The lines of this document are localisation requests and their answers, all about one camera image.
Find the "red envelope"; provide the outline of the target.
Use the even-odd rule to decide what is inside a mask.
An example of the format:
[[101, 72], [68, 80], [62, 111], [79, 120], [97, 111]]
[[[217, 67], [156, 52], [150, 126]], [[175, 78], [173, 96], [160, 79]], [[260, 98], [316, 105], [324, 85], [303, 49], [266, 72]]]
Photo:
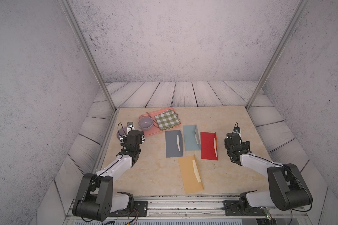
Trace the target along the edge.
[[201, 159], [218, 161], [216, 133], [201, 132]]

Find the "grey envelope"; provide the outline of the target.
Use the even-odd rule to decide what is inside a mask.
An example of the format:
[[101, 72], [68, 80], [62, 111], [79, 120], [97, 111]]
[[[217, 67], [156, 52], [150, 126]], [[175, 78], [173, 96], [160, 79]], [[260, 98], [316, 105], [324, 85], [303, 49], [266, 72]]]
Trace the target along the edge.
[[183, 137], [181, 130], [165, 132], [166, 157], [183, 156]]

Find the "light blue envelope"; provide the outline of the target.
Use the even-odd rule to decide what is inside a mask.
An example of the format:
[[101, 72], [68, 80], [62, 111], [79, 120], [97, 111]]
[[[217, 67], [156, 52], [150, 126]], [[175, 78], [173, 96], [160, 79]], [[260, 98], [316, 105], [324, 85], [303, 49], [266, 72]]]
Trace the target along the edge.
[[183, 126], [186, 151], [200, 151], [200, 132], [197, 125]]

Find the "yellow envelope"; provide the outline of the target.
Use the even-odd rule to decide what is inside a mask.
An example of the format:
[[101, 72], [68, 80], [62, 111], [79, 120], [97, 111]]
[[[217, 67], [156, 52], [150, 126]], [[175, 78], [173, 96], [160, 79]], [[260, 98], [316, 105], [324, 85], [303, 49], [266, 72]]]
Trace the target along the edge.
[[180, 157], [178, 162], [185, 193], [192, 194], [203, 191], [204, 186], [195, 156]]

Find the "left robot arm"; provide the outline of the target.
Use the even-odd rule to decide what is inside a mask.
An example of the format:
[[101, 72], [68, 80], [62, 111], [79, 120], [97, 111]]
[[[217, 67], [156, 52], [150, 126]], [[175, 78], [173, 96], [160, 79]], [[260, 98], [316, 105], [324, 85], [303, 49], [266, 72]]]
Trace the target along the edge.
[[86, 173], [80, 183], [72, 214], [84, 221], [103, 222], [111, 214], [134, 211], [133, 195], [113, 192], [113, 185], [121, 175], [138, 161], [145, 141], [143, 131], [131, 130], [121, 142], [122, 149], [116, 159], [96, 173]]

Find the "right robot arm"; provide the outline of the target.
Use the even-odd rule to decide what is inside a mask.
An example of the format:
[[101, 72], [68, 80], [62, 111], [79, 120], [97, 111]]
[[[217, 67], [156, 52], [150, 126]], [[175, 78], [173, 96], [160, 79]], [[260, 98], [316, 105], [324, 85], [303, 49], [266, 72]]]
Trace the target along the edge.
[[249, 191], [240, 194], [239, 202], [244, 208], [277, 207], [282, 211], [312, 206], [313, 197], [298, 167], [280, 164], [250, 151], [250, 142], [244, 142], [239, 133], [228, 133], [224, 147], [231, 162], [250, 168], [268, 179], [269, 191]]

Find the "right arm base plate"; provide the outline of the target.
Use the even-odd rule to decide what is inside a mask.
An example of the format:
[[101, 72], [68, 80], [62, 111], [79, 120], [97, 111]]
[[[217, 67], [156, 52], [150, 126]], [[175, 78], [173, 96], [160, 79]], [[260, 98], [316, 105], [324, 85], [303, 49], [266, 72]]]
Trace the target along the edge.
[[266, 212], [263, 207], [252, 207], [249, 205], [246, 194], [254, 191], [244, 192], [239, 195], [238, 200], [225, 200], [223, 201], [223, 207], [221, 208], [226, 216], [266, 216]]

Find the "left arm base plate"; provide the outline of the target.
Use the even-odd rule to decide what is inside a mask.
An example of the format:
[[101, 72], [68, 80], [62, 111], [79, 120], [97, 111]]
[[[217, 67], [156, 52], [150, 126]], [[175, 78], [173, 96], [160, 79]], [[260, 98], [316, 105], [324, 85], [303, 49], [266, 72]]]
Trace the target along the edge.
[[127, 208], [112, 212], [108, 217], [146, 217], [148, 201], [129, 201]]

